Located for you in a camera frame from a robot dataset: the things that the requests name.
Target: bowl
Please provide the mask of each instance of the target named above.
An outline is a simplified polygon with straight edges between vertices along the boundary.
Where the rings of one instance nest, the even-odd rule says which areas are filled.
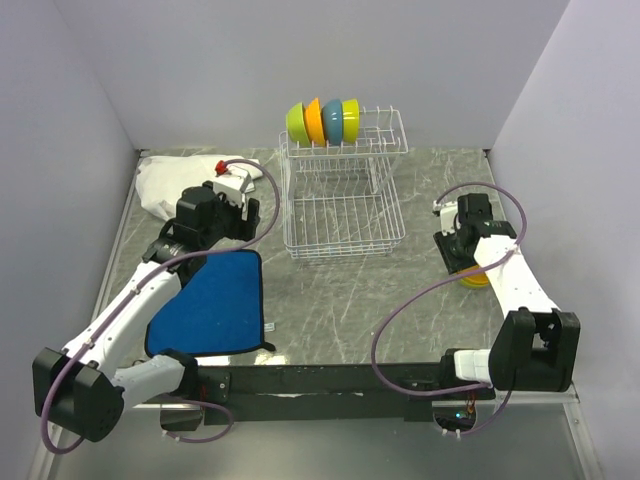
[[[322,126],[331,145],[342,143],[342,102],[331,100],[322,109]]]
[[[289,140],[293,143],[300,143],[301,147],[310,147],[311,140],[307,135],[307,128],[304,124],[304,105],[302,102],[296,103],[289,113],[287,113],[287,132]]]
[[[313,99],[313,102],[311,102],[304,111],[304,121],[307,126],[307,134],[311,141],[316,145],[324,147],[327,142],[324,139],[320,100],[318,100],[317,97]]]
[[[342,102],[342,137],[347,143],[356,143],[360,129],[360,105],[352,98]]]
[[[467,268],[466,270],[462,270],[462,272],[468,272],[471,270],[479,270],[479,269],[480,267],[476,265],[474,267]],[[489,278],[484,273],[471,275],[470,277],[466,277],[459,280],[459,282],[460,282],[460,285],[463,285],[467,288],[484,288],[489,286]]]

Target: blue bowl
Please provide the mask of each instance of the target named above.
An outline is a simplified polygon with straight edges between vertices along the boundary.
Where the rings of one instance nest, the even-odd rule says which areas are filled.
[[[331,145],[342,143],[342,102],[331,100],[322,109],[324,135]]]

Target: red cap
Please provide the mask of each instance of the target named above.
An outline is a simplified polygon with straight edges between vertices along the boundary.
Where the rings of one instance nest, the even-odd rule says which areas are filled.
[[[224,173],[227,173],[228,171],[229,168],[225,165],[224,160],[220,160],[216,165],[216,173],[218,175],[222,175]]]

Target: stacked bowls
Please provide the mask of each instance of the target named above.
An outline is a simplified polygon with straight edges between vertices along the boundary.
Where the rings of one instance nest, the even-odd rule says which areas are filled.
[[[287,132],[293,143],[301,147],[355,143],[360,128],[360,105],[352,98],[331,100],[324,107],[315,98],[307,107],[302,102],[287,113]]]

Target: white cloth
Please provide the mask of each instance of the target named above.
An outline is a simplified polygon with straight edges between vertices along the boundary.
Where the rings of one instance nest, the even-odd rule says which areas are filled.
[[[191,157],[152,156],[142,159],[136,175],[136,191],[142,208],[162,220],[176,215],[176,202],[185,188],[202,185],[216,176],[220,160],[242,159],[232,155],[193,155]],[[248,159],[260,164],[258,160]],[[250,175],[252,180],[262,172],[249,165],[229,166],[236,175]],[[255,190],[253,182],[247,192]]]

